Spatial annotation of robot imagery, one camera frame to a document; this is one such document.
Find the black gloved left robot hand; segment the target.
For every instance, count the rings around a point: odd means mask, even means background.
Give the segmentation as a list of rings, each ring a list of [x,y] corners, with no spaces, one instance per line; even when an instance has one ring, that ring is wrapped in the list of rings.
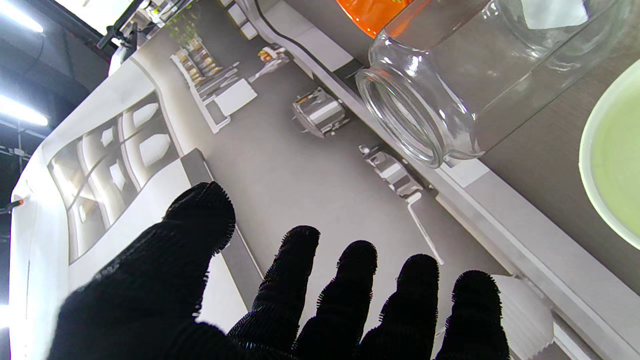
[[[231,330],[197,321],[211,258],[230,242],[233,203],[215,181],[174,199],[59,308],[49,360],[429,360],[438,320],[439,265],[409,257],[380,324],[364,333],[377,250],[352,242],[317,312],[299,326],[320,232],[292,228]]]

